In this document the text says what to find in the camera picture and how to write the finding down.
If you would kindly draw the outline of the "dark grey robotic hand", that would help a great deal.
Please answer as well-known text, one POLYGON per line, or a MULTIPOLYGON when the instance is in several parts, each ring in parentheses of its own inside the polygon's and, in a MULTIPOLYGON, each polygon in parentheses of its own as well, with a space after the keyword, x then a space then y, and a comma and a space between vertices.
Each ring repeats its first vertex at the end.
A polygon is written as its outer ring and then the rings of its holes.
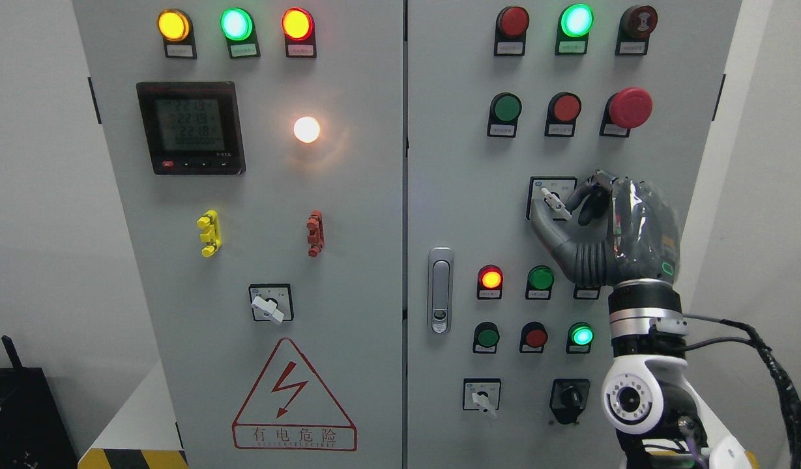
POLYGON ((556 214, 575 210, 581 226, 605 218, 606 237, 573 240, 540 200, 533 201, 529 220, 540 243, 573 284, 615 286, 639 279, 675 284, 682 231, 677 214, 652 184, 598 169, 556 214))

